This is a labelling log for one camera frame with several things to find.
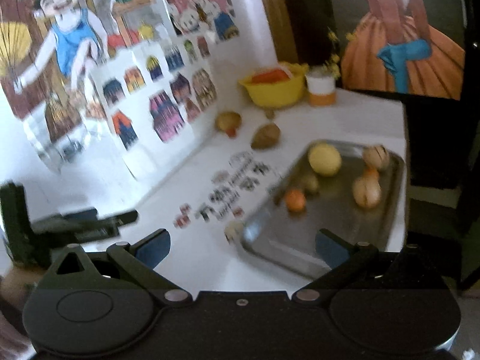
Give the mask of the small orange tangerine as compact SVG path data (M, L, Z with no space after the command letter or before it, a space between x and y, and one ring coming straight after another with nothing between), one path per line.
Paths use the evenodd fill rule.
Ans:
M290 212L304 211L307 205L307 200L304 192L301 189L289 189L284 195L286 208Z
M380 173L376 168L367 166L366 169L364 170L363 177L371 178L371 179L374 179L374 180L379 180L380 179Z

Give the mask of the small green-brown kiwi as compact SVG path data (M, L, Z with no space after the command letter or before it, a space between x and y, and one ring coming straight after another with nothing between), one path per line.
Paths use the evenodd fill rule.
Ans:
M314 195L319 192L320 182L316 173L304 174L299 179L299 186L306 194Z

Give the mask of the large yellow lemon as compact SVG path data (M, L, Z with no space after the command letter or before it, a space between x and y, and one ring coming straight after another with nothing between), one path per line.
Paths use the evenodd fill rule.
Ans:
M342 157L330 144L319 143L308 151L308 161L312 170L320 176L335 176L342 166Z

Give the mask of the small red cherry tomato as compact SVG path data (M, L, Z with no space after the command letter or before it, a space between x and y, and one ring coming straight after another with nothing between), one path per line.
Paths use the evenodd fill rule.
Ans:
M229 128L225 131L228 137L235 138L237 136L237 130L235 128Z

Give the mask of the yellow-brown pear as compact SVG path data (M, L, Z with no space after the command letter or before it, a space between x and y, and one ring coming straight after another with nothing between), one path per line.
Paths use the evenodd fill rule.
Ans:
M215 126L218 131L227 133L237 130L242 125L242 117L234 111L221 112L216 116Z

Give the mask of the metal baking tray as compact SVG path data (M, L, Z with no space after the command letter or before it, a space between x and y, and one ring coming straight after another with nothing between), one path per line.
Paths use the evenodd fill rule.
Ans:
M332 244L321 238L323 229L350 245L368 242L381 251L389 250L397 206L402 200L404 161L399 155L390 154L388 169L380 174L380 204L364 209L356 204L352 185L364 173L362 154L365 147L345 141L332 141L331 144L342 156L342 166L337 175L320 178L319 190L307 197L305 211L289 213L283 197L288 189L297 186L301 176L311 174L307 152L298 156L287 174L247 219L238 246L257 258L309 279L326 274L335 255Z

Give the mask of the coloured houses drawing sheet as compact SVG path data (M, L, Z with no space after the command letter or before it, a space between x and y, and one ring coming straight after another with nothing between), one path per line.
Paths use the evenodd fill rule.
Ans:
M121 49L91 72L120 157L138 180L160 180L210 130L217 91L212 32Z

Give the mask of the white orange cup vase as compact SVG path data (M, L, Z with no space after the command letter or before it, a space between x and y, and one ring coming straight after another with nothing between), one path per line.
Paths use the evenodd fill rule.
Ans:
M329 72L312 69L306 74L308 103L312 107L327 107L336 102L335 78Z

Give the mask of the yellow plastic bowl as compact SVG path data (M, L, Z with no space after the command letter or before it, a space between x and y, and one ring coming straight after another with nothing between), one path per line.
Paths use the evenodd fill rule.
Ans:
M292 73L292 78L288 81L277 82L275 84L251 83L251 77L247 76L238 81L250 96L250 99L258 107L266 109L280 109L290 107L299 102L306 91L305 75L308 71L308 65L298 63L279 63L275 68L282 67Z

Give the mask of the orange item in bowl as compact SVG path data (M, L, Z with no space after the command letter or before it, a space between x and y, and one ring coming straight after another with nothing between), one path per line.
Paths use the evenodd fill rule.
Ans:
M292 78L292 73L288 69L282 67L273 67L264 69L254 73L250 82L258 84L275 84L278 82L288 81Z

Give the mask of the large cartoon drawing sheet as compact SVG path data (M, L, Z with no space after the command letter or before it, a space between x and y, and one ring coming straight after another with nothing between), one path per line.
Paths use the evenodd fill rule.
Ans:
M1 0L1 89L49 170L106 133L97 69L163 27L162 0Z

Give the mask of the orange-dress girl poster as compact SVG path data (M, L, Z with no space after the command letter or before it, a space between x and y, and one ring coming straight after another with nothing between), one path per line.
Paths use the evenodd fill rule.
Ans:
M341 62L350 90L461 97L465 51L432 27L423 0L367 0Z

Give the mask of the pink girl cartoon drawing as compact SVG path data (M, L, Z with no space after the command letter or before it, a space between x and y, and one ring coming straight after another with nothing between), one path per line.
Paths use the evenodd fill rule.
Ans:
M168 12L179 36L215 33L217 41L239 36L231 0L166 0Z

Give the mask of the wooden door frame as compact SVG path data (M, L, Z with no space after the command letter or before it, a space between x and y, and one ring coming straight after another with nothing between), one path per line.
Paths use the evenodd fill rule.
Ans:
M286 0L262 0L277 60L298 63L299 56Z

